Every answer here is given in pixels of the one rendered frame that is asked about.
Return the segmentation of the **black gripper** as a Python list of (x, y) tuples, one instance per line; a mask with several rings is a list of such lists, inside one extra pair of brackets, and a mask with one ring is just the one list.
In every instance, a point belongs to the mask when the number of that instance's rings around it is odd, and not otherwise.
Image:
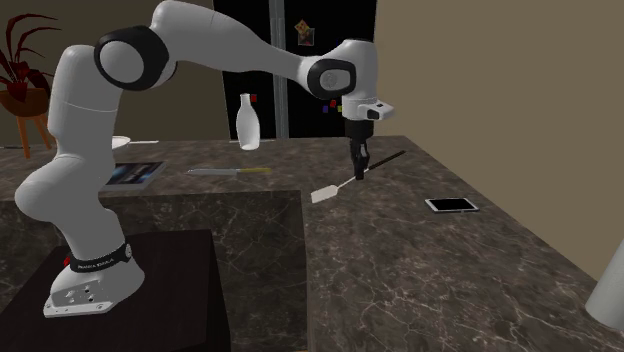
[(356, 180), (364, 179), (369, 164), (367, 140), (374, 134), (374, 122), (368, 120), (345, 120), (345, 135), (349, 138), (350, 152)]

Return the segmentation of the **white cylinder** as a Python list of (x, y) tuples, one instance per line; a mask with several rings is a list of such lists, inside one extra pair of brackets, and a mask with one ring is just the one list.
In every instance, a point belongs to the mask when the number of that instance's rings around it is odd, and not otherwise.
[(624, 239), (585, 304), (601, 324), (624, 331)]

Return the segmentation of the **white bottle vase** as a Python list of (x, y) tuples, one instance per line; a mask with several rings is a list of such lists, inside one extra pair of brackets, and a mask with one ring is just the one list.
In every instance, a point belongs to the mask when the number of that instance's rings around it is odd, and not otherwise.
[(240, 95), (240, 107), (236, 116), (236, 132), (242, 150), (251, 151), (260, 145), (260, 123), (251, 104), (251, 95)]

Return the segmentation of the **white-framed black phone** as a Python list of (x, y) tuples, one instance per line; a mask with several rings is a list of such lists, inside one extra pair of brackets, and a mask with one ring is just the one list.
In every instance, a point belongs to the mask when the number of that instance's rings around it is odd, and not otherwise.
[(467, 198), (430, 198), (425, 199), (424, 202), (434, 213), (465, 213), (480, 210)]

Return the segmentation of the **tablet with dark picture screen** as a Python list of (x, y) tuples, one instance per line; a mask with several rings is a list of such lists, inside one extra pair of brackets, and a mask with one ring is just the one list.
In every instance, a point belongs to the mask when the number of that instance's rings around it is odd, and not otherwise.
[(145, 189), (166, 167), (162, 162), (117, 163), (102, 192), (140, 191)]

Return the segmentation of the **dark robot stand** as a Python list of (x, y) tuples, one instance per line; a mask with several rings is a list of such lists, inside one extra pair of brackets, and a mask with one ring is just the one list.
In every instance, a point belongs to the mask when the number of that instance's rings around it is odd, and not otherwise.
[(69, 249), (56, 247), (0, 313), (0, 352), (231, 352), (208, 230), (152, 232), (128, 241), (141, 287), (103, 314), (47, 318), (44, 302)]

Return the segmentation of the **red plant in wooden pot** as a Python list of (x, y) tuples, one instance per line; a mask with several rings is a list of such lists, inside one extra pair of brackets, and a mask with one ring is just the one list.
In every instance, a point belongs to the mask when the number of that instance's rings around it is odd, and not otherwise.
[(5, 87), (4, 90), (0, 90), (0, 105), (15, 116), (24, 157), (29, 159), (31, 154), (26, 129), (27, 121), (34, 122), (45, 147), (52, 148), (48, 138), (49, 132), (45, 127), (48, 122), (47, 111), (51, 97), (51, 85), (47, 78), (52, 77), (52, 74), (34, 69), (22, 59), (23, 52), (34, 53), (42, 57), (42, 54), (25, 47), (24, 42), (31, 34), (44, 30), (59, 31), (59, 28), (40, 26), (29, 29), (20, 35), (16, 46), (13, 46), (13, 29), (18, 22), (27, 18), (54, 20), (54, 17), (26, 13), (7, 21), (5, 30), (7, 53), (0, 49), (0, 68), (5, 72), (5, 75), (0, 74), (0, 85)]

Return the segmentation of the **black refrigerator with magnets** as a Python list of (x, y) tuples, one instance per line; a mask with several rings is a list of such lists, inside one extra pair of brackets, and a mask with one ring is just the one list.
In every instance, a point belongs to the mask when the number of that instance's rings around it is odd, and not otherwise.
[(343, 137), (375, 123), (377, 0), (214, 0), (229, 119), (251, 95), (263, 138)]

